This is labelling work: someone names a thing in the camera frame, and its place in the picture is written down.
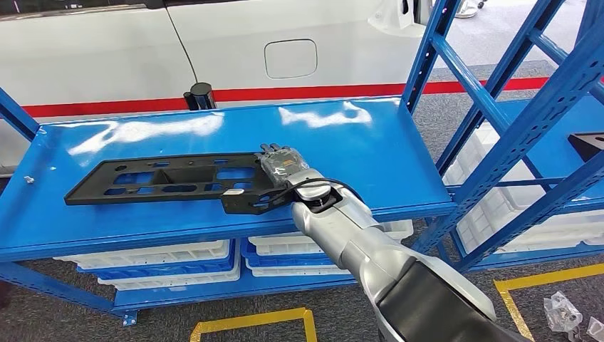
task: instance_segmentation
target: blue storage bin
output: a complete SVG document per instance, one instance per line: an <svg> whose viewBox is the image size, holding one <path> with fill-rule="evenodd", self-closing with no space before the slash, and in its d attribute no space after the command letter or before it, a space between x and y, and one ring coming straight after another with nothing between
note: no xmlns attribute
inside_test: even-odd
<svg viewBox="0 0 604 342"><path fill-rule="evenodd" d="M325 253L258 255L248 239L241 239L241 255L250 267L333 265Z"/></svg>
<svg viewBox="0 0 604 342"><path fill-rule="evenodd" d="M171 264L150 264L124 267L107 267L102 269L81 269L81 273L93 273L103 280L138 278L141 276L171 276L175 274L196 274L223 272L233 269L235 240L229 240L229 255L223 259L174 262Z"/></svg>

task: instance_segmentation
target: yellow tape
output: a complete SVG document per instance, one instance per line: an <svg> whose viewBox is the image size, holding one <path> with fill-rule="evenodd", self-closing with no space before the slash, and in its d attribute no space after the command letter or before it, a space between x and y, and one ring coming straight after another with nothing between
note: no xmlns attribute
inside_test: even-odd
<svg viewBox="0 0 604 342"><path fill-rule="evenodd" d="M508 308L508 311L511 315L511 319L514 320L514 323L518 328L518 332L522 336L534 342L535 340L533 338L533 335L531 334L529 327L526 325L526 322L524 322L524 319L522 318L522 315L518 310L518 306L516 306L516 303L514 303L514 300L511 298L509 292L506 289L502 288L501 283L498 284L497 281L495 281L495 287L497 288L499 295L501 295L501 299L504 300L504 304L506 304L506 308Z"/></svg>
<svg viewBox="0 0 604 342"><path fill-rule="evenodd" d="M203 333L246 328L249 326L260 326L263 324L292 321L295 319L302 319L304 321L304 333L306 334L307 342L317 342L313 312L306 308L273 311L267 313L258 313L255 315L218 319L216 321L199 322L195 326L195 329L193 329L189 342L200 342Z"/></svg>
<svg viewBox="0 0 604 342"><path fill-rule="evenodd" d="M516 279L509 280L494 280L495 287L497 291L501 295L501 299L504 300L506 304L506 308L508 309L516 327L520 334L532 341L533 336L529 331L529 327L526 325L526 322L522 318L518 307L514 303L510 295L511 290L524 289L526 287L544 285L544 284L552 284L557 283L559 281L566 281L578 278L585 278L587 276L597 276L599 274L604 274L604 264L596 264L591 266L577 267L575 269L564 269L562 271L554 271L543 274L536 274L533 276L522 276Z"/></svg>

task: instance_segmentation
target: shelf surface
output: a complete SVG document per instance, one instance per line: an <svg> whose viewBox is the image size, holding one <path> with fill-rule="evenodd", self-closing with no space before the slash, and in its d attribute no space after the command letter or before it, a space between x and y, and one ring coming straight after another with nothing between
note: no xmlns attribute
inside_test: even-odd
<svg viewBox="0 0 604 342"><path fill-rule="evenodd" d="M253 152L261 143L296 148L324 176L354 187L378 221L447 214L454 204L398 103L331 100L42 125L0 197L0 261L292 232L288 207L254 216L227 215L219 200L63 201L103 160Z"/></svg>
<svg viewBox="0 0 604 342"><path fill-rule="evenodd" d="M501 109L516 118L530 100L500 102ZM528 152L528 158L543 177L566 177L584 164L568 142L571 133L604 132L604 106L591 95L581 98ZM579 195L577 200L598 200L604 209L604 182Z"/></svg>
<svg viewBox="0 0 604 342"><path fill-rule="evenodd" d="M189 304L243 296L260 296L281 292L325 289L354 284L351 275L333 276L259 276L251 275L241 258L241 277L238 281L117 291L114 311L130 311L157 308L175 304Z"/></svg>
<svg viewBox="0 0 604 342"><path fill-rule="evenodd" d="M538 264L541 262L562 260L604 253L603 245L589 245L581 242L575 247L543 249L529 252L495 253L482 259L470 271L496 269L499 267Z"/></svg>

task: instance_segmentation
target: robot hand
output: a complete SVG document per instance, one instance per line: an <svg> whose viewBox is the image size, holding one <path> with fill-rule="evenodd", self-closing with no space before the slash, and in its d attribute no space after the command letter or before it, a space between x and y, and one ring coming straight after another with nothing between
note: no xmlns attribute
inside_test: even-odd
<svg viewBox="0 0 604 342"><path fill-rule="evenodd" d="M263 169L296 191L296 226L356 278L384 339L528 341L497 326L489 298L451 266L387 236L354 190L309 168L294 149L264 147Z"/></svg>

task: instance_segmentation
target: red stripe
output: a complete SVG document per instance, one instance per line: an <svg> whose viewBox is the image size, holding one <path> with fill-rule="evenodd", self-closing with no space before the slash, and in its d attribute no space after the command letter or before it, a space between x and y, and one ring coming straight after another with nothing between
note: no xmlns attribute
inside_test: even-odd
<svg viewBox="0 0 604 342"><path fill-rule="evenodd" d="M539 89L547 77L515 78L508 82L505 90ZM322 85L317 87L216 89L216 102L255 100L300 100L309 98L348 98L356 96L399 95L404 84ZM424 94L464 93L459 82L430 82ZM154 100L128 100L92 103L65 103L58 105L25 105L29 115L40 117L77 116L111 113L153 112L161 110L184 110L183 98L158 98Z"/></svg>

